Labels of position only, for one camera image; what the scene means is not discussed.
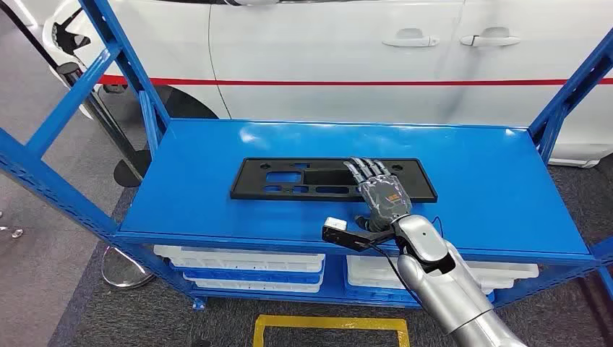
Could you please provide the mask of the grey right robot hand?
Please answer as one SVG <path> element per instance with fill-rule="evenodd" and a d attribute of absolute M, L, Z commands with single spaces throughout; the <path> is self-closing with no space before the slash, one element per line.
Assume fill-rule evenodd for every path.
<path fill-rule="evenodd" d="M 390 229 L 395 220 L 410 213 L 410 197 L 398 177 L 392 175 L 382 161 L 352 157 L 343 165 L 370 209 L 368 217 L 356 218 L 360 227 L 370 232 L 383 232 Z"/>

